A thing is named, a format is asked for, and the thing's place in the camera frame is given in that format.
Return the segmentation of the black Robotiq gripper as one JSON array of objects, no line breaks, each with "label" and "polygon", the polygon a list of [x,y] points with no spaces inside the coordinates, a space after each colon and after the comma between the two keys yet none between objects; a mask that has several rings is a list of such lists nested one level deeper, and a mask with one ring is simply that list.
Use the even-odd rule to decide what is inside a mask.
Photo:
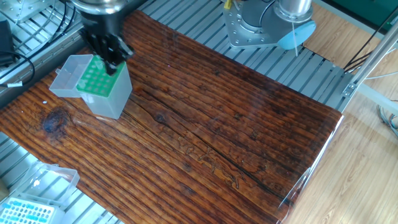
[{"label": "black Robotiq gripper", "polygon": [[[123,41],[123,13],[97,15],[81,11],[81,16],[83,28],[79,33],[82,39],[102,59],[106,73],[114,75],[118,66],[135,54],[134,48]],[[102,41],[105,36],[111,36],[108,46]]]}]

